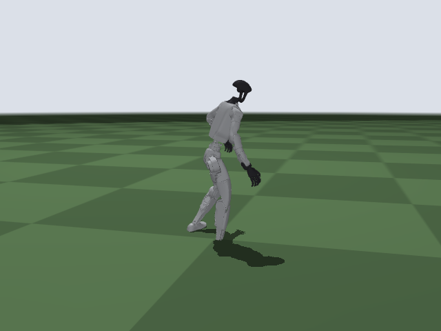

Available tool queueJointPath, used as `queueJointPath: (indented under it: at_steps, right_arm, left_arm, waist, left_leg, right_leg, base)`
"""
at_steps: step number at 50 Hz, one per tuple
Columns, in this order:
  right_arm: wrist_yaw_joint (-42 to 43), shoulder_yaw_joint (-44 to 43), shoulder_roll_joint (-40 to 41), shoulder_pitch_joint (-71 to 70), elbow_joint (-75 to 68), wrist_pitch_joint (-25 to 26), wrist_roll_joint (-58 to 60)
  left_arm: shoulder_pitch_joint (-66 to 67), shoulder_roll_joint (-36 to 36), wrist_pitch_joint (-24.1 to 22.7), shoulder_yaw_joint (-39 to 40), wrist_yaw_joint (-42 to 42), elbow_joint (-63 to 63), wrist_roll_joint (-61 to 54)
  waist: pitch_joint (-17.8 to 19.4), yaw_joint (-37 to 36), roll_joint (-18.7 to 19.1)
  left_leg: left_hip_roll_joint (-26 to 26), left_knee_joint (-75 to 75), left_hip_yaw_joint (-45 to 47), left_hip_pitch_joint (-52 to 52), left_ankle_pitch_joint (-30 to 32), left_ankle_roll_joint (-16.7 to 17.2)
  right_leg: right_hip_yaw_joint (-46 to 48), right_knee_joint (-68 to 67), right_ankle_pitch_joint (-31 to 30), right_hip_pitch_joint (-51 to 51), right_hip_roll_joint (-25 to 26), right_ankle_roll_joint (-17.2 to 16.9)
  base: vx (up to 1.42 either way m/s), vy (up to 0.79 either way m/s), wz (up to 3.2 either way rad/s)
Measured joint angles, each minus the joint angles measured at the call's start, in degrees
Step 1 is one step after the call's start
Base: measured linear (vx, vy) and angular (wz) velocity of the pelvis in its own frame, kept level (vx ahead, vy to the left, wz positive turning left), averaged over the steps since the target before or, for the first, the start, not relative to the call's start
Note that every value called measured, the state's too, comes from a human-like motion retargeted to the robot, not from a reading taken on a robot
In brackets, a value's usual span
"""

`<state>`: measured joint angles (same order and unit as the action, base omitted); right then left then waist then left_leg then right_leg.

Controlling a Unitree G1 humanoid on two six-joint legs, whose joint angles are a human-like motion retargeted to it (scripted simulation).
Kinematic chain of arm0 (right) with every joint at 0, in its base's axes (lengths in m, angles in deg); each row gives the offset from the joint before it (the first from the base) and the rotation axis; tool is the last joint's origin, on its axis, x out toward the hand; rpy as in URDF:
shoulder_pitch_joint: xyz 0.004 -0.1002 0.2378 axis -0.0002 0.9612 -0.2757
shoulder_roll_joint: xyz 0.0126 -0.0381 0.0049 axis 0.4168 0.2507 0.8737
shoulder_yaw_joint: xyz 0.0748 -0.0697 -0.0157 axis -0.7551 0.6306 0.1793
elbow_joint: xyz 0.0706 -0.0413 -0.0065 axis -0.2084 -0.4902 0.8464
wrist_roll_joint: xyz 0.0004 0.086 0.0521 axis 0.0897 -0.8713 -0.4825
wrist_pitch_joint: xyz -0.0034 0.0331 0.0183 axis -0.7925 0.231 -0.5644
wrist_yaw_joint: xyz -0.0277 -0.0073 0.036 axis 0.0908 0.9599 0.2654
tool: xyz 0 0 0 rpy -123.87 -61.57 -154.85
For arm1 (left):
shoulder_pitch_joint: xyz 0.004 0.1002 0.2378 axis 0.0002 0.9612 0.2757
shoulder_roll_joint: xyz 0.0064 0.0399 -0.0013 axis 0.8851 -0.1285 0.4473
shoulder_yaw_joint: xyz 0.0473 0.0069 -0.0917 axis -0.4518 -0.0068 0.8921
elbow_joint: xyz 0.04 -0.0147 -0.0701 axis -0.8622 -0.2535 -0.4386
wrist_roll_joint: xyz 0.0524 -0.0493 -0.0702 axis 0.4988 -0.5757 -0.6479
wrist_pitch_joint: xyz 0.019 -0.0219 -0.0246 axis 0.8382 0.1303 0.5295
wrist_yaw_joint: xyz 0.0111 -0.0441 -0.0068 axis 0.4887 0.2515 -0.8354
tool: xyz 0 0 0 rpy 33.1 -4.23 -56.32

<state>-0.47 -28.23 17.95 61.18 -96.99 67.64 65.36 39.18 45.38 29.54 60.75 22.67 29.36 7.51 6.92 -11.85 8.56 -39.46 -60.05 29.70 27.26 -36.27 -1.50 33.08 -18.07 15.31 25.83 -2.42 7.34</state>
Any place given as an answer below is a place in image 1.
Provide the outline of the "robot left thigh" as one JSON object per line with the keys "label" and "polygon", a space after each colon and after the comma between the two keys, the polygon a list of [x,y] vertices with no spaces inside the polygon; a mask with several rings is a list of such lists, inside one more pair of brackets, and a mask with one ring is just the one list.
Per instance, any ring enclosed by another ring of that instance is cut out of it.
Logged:
{"label": "robot left thigh", "polygon": [[[207,169],[209,169],[209,167],[206,165],[206,167],[207,167]],[[210,172],[210,171],[209,171]],[[216,173],[218,173],[218,172],[220,172],[220,171],[217,171],[217,172],[210,172],[210,177],[211,177],[211,179],[212,179],[212,182],[213,182],[213,184],[214,184],[214,186],[213,186],[213,188],[210,190],[210,192],[209,192],[209,195],[210,195],[210,197],[212,197],[212,198],[219,198],[220,197],[220,194],[219,194],[219,192],[218,192],[218,188],[217,188],[217,186],[216,186],[216,180],[215,180],[215,175],[216,175]]]}

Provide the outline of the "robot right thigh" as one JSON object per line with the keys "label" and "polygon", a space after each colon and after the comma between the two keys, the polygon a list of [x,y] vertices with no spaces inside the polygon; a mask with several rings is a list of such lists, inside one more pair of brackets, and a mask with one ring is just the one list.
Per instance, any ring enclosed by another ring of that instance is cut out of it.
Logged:
{"label": "robot right thigh", "polygon": [[232,195],[232,186],[227,168],[225,167],[223,160],[221,158],[216,158],[215,156],[209,157],[207,165],[210,172],[220,171],[215,175],[216,186],[221,196],[221,199],[219,199],[218,201],[222,201],[225,204],[227,210],[230,205]]}

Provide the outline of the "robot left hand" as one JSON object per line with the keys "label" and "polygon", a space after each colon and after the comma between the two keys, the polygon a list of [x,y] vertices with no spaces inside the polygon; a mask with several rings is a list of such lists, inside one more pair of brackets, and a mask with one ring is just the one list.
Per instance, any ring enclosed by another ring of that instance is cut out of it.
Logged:
{"label": "robot left hand", "polygon": [[227,141],[227,143],[226,144],[224,144],[225,145],[225,151],[226,151],[226,149],[227,149],[227,152],[229,151],[229,153],[230,152],[232,152],[232,144],[229,142],[229,140]]}

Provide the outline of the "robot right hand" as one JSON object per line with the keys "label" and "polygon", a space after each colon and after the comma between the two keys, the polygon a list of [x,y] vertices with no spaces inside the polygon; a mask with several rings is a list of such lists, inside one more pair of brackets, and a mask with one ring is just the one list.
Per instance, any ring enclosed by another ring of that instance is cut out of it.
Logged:
{"label": "robot right hand", "polygon": [[[252,181],[252,186],[256,186],[260,183],[261,179],[260,179],[260,172],[255,170],[255,168],[252,168],[251,164],[249,166],[246,166],[243,162],[241,163],[242,167],[244,168],[244,170],[247,170],[247,174],[249,176],[249,178]],[[257,181],[257,182],[256,182]],[[255,184],[255,185],[254,185]]]}

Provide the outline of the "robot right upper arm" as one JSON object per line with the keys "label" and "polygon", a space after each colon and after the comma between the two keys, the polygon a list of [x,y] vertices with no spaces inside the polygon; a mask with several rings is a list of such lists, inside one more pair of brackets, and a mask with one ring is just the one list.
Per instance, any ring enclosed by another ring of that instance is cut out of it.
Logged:
{"label": "robot right upper arm", "polygon": [[233,136],[237,134],[239,128],[240,128],[240,121],[243,118],[243,112],[239,110],[238,108],[233,107],[232,111],[230,112],[231,117],[231,125],[229,130],[229,142],[231,144],[234,144],[234,138]]}

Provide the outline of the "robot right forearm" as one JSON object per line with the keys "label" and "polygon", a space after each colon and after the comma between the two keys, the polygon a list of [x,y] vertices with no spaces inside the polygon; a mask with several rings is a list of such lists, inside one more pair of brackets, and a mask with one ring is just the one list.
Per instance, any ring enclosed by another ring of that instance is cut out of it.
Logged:
{"label": "robot right forearm", "polygon": [[236,153],[237,159],[240,161],[240,164],[243,162],[246,166],[250,165],[249,160],[247,159],[247,155],[243,151],[243,145],[241,143],[241,138],[239,134],[235,134],[234,138],[234,151]]}

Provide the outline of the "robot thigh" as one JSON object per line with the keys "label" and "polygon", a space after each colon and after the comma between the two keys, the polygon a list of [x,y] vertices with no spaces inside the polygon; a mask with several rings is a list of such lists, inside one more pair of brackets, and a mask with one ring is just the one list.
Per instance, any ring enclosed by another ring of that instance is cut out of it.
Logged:
{"label": "robot thigh", "polygon": [[[209,169],[209,167],[206,165],[206,167],[207,167],[207,169]],[[210,172],[210,171],[209,171]],[[217,186],[216,186],[216,180],[215,180],[215,175],[216,175],[216,173],[218,173],[218,172],[220,172],[220,171],[217,171],[217,172],[210,172],[210,177],[211,177],[211,179],[212,179],[212,182],[213,182],[213,184],[214,184],[214,186],[213,186],[213,188],[210,190],[210,192],[209,192],[209,195],[210,195],[210,197],[212,197],[212,198],[219,198],[220,197],[220,194],[219,194],[219,192],[218,192],[218,188],[217,188]]]}
{"label": "robot thigh", "polygon": [[215,156],[209,157],[207,165],[210,172],[220,171],[215,175],[216,186],[221,196],[221,199],[219,199],[218,201],[222,201],[225,204],[227,210],[230,205],[232,195],[232,186],[227,168],[225,167],[223,160],[221,158],[216,158]]}

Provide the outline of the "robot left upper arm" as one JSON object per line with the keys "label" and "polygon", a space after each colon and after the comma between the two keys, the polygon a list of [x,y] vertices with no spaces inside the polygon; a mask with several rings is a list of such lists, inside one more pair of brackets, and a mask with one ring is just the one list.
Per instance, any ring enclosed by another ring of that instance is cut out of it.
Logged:
{"label": "robot left upper arm", "polygon": [[[222,102],[221,102],[221,103],[222,103]],[[206,121],[207,121],[208,123],[213,123],[213,120],[214,120],[214,118],[215,118],[215,116],[216,116],[216,113],[217,113],[217,111],[218,111],[218,109],[219,109],[221,103],[219,104],[218,107],[214,108],[211,112],[209,112],[209,113],[207,114],[207,116],[206,116]]]}

